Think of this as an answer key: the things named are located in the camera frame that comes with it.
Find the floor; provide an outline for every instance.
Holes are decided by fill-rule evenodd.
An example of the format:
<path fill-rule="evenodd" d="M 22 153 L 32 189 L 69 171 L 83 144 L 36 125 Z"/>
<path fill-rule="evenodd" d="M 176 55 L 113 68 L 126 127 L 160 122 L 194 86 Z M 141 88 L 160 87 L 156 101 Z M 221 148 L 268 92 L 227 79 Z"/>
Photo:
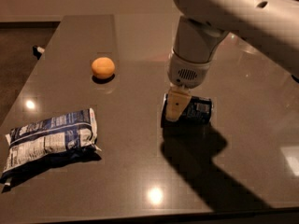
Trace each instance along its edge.
<path fill-rule="evenodd" d="M 0 126 L 37 63 L 32 46 L 45 48 L 58 24 L 0 23 Z"/>

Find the plastic wrapper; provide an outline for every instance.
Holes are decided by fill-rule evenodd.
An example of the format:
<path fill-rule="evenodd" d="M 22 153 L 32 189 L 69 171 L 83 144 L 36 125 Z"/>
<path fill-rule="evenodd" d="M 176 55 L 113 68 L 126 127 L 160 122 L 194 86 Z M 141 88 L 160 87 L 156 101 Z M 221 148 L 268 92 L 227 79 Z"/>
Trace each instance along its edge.
<path fill-rule="evenodd" d="M 7 134 L 9 153 L 0 183 L 10 185 L 11 178 L 38 169 L 41 163 L 59 166 L 93 153 L 99 149 L 96 138 L 91 108 L 12 129 Z"/>

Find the table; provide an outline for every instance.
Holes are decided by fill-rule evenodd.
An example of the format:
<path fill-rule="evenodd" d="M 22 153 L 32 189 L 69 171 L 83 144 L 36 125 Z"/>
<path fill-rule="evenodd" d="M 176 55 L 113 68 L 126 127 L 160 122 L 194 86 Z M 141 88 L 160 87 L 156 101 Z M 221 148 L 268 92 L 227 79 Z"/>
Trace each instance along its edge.
<path fill-rule="evenodd" d="M 64 17 L 0 128 L 0 167 L 11 128 L 89 107 L 101 160 L 2 193 L 1 223 L 297 210 L 299 86 L 236 36 L 192 90 L 213 100 L 210 125 L 161 128 L 177 25 L 177 14 Z M 104 85 L 90 68 L 102 56 L 116 64 Z"/>

